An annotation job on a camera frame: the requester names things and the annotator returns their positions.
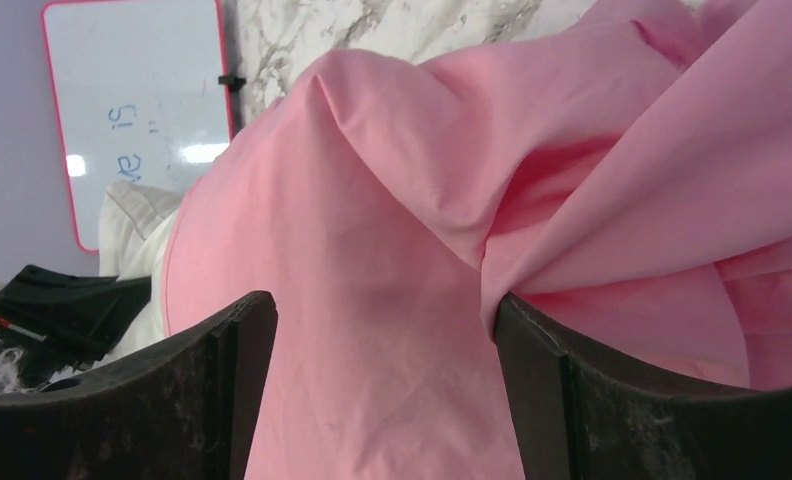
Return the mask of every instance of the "pink cloth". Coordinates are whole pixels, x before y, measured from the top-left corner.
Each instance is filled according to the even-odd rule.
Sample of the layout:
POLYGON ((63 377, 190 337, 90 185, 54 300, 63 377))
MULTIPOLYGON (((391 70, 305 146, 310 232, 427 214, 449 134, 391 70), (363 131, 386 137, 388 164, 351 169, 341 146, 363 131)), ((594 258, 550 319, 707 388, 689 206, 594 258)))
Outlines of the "pink cloth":
POLYGON ((280 320, 248 479, 522 477, 509 289, 654 364, 792 385, 792 0, 601 0, 420 66, 336 51, 187 195, 171 333, 280 320))

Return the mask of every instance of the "dark brown plastic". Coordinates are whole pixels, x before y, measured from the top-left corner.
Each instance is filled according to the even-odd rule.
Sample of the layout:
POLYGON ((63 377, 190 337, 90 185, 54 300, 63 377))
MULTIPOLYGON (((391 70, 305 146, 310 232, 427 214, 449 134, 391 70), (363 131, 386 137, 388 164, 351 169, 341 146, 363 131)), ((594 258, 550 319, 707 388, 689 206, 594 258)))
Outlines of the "dark brown plastic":
POLYGON ((662 370, 513 295, 495 334, 529 480, 792 480, 792 389, 662 370))
POLYGON ((243 479, 276 326, 252 293, 47 392, 0 396, 0 479, 243 479))

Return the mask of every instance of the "marble wall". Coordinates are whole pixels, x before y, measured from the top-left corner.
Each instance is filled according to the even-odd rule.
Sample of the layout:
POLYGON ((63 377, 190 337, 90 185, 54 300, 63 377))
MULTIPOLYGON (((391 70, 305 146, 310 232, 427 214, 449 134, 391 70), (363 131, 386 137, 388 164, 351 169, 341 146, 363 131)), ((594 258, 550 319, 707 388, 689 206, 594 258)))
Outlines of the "marble wall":
MULTIPOLYGON (((557 33, 595 0, 223 0, 245 121, 333 48, 422 62, 459 48, 557 33)), ((684 0, 697 6, 703 0, 684 0)))

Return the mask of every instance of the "whiteboard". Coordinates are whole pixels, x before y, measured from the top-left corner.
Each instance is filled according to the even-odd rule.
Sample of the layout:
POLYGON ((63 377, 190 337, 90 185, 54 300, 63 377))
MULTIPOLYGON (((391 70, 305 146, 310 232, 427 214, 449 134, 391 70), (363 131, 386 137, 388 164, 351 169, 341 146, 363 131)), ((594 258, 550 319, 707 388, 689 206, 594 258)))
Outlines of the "whiteboard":
POLYGON ((216 0, 52 3, 43 31, 78 244, 98 250, 107 187, 183 193, 231 139, 216 0))

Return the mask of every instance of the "lavender wall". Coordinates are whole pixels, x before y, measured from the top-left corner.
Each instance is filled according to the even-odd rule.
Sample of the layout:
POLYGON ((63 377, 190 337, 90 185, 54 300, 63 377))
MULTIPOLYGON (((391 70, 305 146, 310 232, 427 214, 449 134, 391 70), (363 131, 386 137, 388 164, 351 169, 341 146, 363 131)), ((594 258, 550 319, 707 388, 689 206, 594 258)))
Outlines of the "lavender wall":
POLYGON ((76 245, 43 45, 47 0, 0 0, 0 280, 24 265, 93 275, 76 245))

